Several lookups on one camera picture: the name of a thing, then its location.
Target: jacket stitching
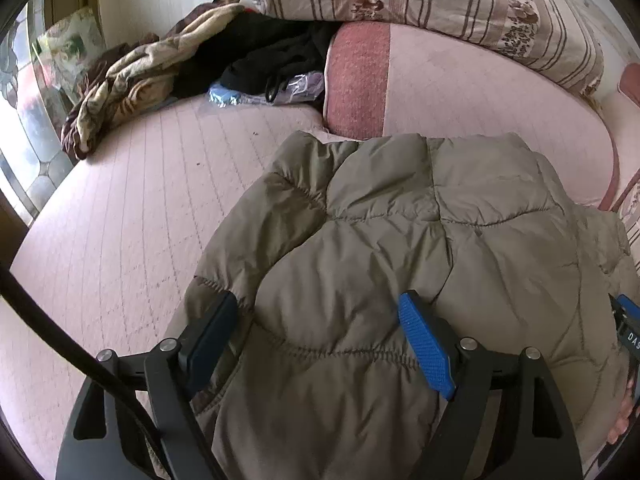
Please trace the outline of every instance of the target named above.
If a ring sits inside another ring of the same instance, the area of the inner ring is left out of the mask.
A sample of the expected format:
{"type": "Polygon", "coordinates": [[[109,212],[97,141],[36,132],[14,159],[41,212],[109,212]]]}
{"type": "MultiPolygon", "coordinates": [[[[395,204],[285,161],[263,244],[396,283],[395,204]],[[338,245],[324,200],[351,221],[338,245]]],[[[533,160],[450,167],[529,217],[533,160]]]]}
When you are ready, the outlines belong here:
{"type": "MultiPolygon", "coordinates": [[[[567,211],[564,210],[564,208],[558,203],[558,201],[556,201],[556,199],[554,198],[552,192],[551,192],[551,188],[547,185],[546,179],[545,179],[545,175],[544,173],[542,173],[542,169],[540,168],[540,162],[538,160],[538,158],[535,158],[536,161],[536,168],[538,169],[538,174],[540,176],[540,179],[542,179],[542,182],[545,184],[546,188],[548,189],[549,192],[549,198],[551,199],[551,202],[553,202],[554,206],[556,206],[557,208],[560,209],[560,211],[562,211],[562,215],[564,216],[564,218],[570,219],[570,216],[568,215],[567,211]]],[[[575,222],[569,222],[569,229],[572,228],[572,226],[575,225],[575,222]]],[[[580,255],[578,254],[578,238],[579,238],[579,232],[577,230],[572,230],[572,233],[574,234],[574,239],[575,239],[575,266],[576,269],[578,271],[578,284],[582,284],[582,267],[580,266],[580,255]]],[[[572,315],[571,321],[569,322],[569,325],[567,326],[567,328],[564,330],[564,332],[562,332],[562,335],[560,336],[560,338],[558,339],[558,342],[554,345],[554,349],[551,353],[551,355],[553,355],[558,348],[560,348],[560,345],[562,344],[562,342],[564,341],[564,338],[566,337],[566,335],[569,333],[569,330],[571,329],[571,327],[574,324],[574,320],[577,314],[577,318],[578,318],[578,330],[580,331],[580,348],[582,349],[582,352],[587,355],[587,349],[586,349],[586,342],[584,339],[584,320],[582,318],[582,299],[581,299],[581,294],[580,294],[580,290],[578,291],[578,298],[575,304],[575,311],[574,314],[572,315]]]]}
{"type": "Polygon", "coordinates": [[[240,352],[238,359],[236,359],[236,364],[234,365],[234,369],[231,370],[231,373],[226,378],[222,386],[220,386],[220,389],[217,391],[217,393],[214,394],[214,397],[213,399],[211,399],[211,402],[206,406],[204,406],[199,412],[195,413],[195,416],[204,415],[205,413],[210,412],[211,410],[215,409],[220,405],[220,402],[222,402],[222,399],[225,396],[226,391],[229,389],[235,376],[238,374],[238,371],[240,370],[241,364],[244,361],[243,356],[244,356],[244,353],[240,352]]]}
{"type": "Polygon", "coordinates": [[[431,146],[429,145],[429,141],[424,139],[424,145],[427,147],[427,155],[429,156],[429,169],[431,171],[431,185],[433,186],[433,199],[436,201],[436,205],[438,206],[438,219],[442,220],[440,202],[438,200],[438,194],[435,192],[436,187],[436,177],[433,174],[433,155],[431,155],[431,146]]]}
{"type": "Polygon", "coordinates": [[[300,186],[298,186],[295,182],[291,181],[291,180],[289,179],[289,177],[286,177],[286,176],[284,176],[283,174],[275,173],[275,172],[272,172],[271,174],[279,176],[282,180],[284,180],[284,182],[286,182],[287,184],[289,184],[293,189],[297,189],[299,192],[301,192],[302,194],[304,194],[304,195],[309,199],[309,201],[310,201],[313,205],[315,205],[315,206],[319,207],[319,208],[324,212],[324,214],[327,214],[327,212],[326,212],[326,206],[325,206],[324,204],[322,204],[322,201],[318,200],[318,198],[317,198],[317,197],[313,196],[313,195],[311,194],[311,192],[310,192],[308,189],[305,189],[304,187],[300,187],[300,186]]]}
{"type": "Polygon", "coordinates": [[[524,215],[528,215],[531,213],[543,213],[546,211],[551,211],[553,210],[553,207],[541,207],[541,208],[536,208],[536,209],[530,209],[528,211],[523,211],[522,213],[517,213],[514,216],[510,216],[508,218],[505,218],[504,220],[497,220],[495,222],[487,222],[485,224],[480,224],[480,223],[475,223],[475,222],[461,222],[458,220],[452,220],[450,218],[440,218],[441,222],[447,223],[447,224],[458,224],[458,225],[467,225],[469,227],[478,227],[478,228],[483,228],[483,227],[494,227],[500,224],[505,224],[507,222],[511,222],[512,220],[515,220],[516,218],[519,218],[521,216],[524,215]]]}
{"type": "Polygon", "coordinates": [[[429,423],[429,431],[427,434],[427,438],[425,440],[425,444],[427,444],[428,442],[431,441],[431,439],[433,438],[433,430],[436,427],[436,422],[438,421],[438,418],[440,416],[440,396],[436,396],[436,406],[435,409],[433,410],[433,416],[431,417],[431,421],[429,423]]]}
{"type": "Polygon", "coordinates": [[[576,308],[574,309],[574,313],[572,314],[571,319],[569,320],[569,324],[566,326],[566,328],[564,329],[564,331],[561,333],[560,337],[558,338],[558,341],[556,342],[556,344],[551,349],[551,353],[549,354],[551,357],[553,357],[553,355],[555,355],[556,352],[558,351],[558,349],[560,348],[560,345],[562,344],[562,341],[564,341],[564,338],[569,333],[569,330],[571,330],[571,327],[574,325],[575,318],[577,316],[578,316],[578,306],[576,305],[576,308]]]}
{"type": "Polygon", "coordinates": [[[591,396],[591,400],[589,401],[588,407],[584,410],[582,415],[578,418],[578,420],[575,423],[576,429],[581,427],[581,425],[584,423],[584,419],[586,418],[587,414],[591,411],[593,407],[593,403],[595,402],[596,397],[598,396],[598,392],[600,391],[600,386],[602,385],[602,375],[604,373],[604,369],[607,367],[607,364],[609,364],[610,357],[611,357],[611,354],[607,356],[604,363],[598,370],[598,379],[596,381],[596,387],[593,389],[593,395],[591,396]]]}
{"type": "MultiPolygon", "coordinates": [[[[219,285],[218,283],[214,282],[213,280],[210,280],[209,278],[205,278],[204,276],[199,276],[198,274],[196,274],[193,279],[196,281],[196,283],[198,283],[199,285],[205,285],[207,287],[209,287],[210,289],[212,289],[213,291],[215,291],[215,293],[219,294],[220,292],[224,292],[227,289],[221,285],[219,285]]],[[[238,301],[238,308],[243,311],[243,312],[249,312],[250,308],[246,305],[246,303],[244,302],[243,298],[236,298],[236,300],[238,301]]]]}
{"type": "Polygon", "coordinates": [[[396,364],[404,365],[408,368],[418,369],[418,361],[415,358],[411,358],[400,352],[393,350],[382,350],[377,348],[346,348],[338,351],[328,351],[316,348],[309,348],[305,346],[295,345],[287,339],[277,335],[264,326],[255,323],[256,327],[260,328],[266,335],[267,339],[278,349],[293,357],[305,357],[314,358],[320,360],[328,357],[344,357],[350,355],[361,355],[371,357],[372,360],[384,360],[388,362],[395,362],[396,364]]]}

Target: plastic bag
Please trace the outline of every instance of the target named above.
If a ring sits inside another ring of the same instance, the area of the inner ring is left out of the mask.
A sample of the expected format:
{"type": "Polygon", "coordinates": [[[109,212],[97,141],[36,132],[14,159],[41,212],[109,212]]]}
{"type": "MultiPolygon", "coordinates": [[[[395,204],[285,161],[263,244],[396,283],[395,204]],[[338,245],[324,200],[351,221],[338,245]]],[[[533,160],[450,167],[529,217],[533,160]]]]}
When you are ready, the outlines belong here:
{"type": "Polygon", "coordinates": [[[324,74],[309,72],[293,77],[286,87],[278,92],[273,103],[264,94],[249,95],[223,87],[215,81],[209,87],[209,101],[219,108],[235,105],[288,105],[315,100],[324,91],[324,74]]]}

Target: striped pillowcase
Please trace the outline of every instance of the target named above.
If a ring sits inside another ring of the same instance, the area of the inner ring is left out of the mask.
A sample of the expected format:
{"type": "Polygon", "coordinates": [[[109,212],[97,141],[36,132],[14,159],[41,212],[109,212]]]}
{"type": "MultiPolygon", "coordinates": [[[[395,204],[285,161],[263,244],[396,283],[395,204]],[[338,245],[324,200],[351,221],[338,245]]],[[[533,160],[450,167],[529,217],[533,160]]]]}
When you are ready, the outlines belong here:
{"type": "Polygon", "coordinates": [[[625,225],[626,236],[629,238],[636,272],[640,275],[640,170],[636,173],[634,180],[635,184],[620,207],[620,218],[625,225]]]}
{"type": "Polygon", "coordinates": [[[573,94],[589,96],[603,55],[580,13],[584,0],[253,0],[288,20],[391,22],[479,44],[573,94]]]}

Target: hand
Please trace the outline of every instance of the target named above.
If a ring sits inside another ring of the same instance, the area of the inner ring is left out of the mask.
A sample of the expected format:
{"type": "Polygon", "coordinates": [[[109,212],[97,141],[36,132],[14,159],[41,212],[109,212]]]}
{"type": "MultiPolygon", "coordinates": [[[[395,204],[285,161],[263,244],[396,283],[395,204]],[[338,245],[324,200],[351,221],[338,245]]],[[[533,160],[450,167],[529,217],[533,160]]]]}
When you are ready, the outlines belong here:
{"type": "MultiPolygon", "coordinates": [[[[622,404],[620,405],[620,411],[618,412],[618,418],[616,419],[613,428],[609,430],[609,434],[607,435],[607,442],[610,444],[615,444],[621,435],[625,433],[629,428],[629,417],[631,416],[631,412],[634,409],[634,399],[633,399],[633,387],[634,380],[631,379],[626,384],[625,396],[622,399],[622,404]]],[[[640,415],[640,408],[636,411],[636,416],[640,415]]]]}

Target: pillow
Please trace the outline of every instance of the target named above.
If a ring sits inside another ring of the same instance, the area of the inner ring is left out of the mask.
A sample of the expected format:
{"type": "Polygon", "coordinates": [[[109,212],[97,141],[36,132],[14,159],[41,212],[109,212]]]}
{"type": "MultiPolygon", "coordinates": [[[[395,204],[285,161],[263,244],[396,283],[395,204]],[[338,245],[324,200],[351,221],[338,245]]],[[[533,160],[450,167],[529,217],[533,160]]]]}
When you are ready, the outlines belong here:
{"type": "Polygon", "coordinates": [[[621,197],[620,219],[625,225],[636,272],[640,275],[640,170],[636,175],[635,183],[629,184],[628,193],[621,197]]]}
{"type": "Polygon", "coordinates": [[[286,20],[391,22],[448,34],[517,60],[589,96],[604,58],[581,12],[584,0],[253,0],[286,20]]]}
{"type": "Polygon", "coordinates": [[[620,177],[612,196],[612,203],[617,204],[613,209],[617,210],[625,189],[640,168],[640,107],[625,93],[614,91],[602,100],[602,119],[618,155],[620,177]]]}
{"type": "Polygon", "coordinates": [[[640,107],[640,64],[626,66],[620,78],[620,91],[640,107]]]}
{"type": "Polygon", "coordinates": [[[325,75],[324,118],[336,135],[516,132],[551,161],[574,202],[599,206],[611,184],[613,147],[598,115],[484,48],[405,25],[346,23],[329,49],[325,75]]]}

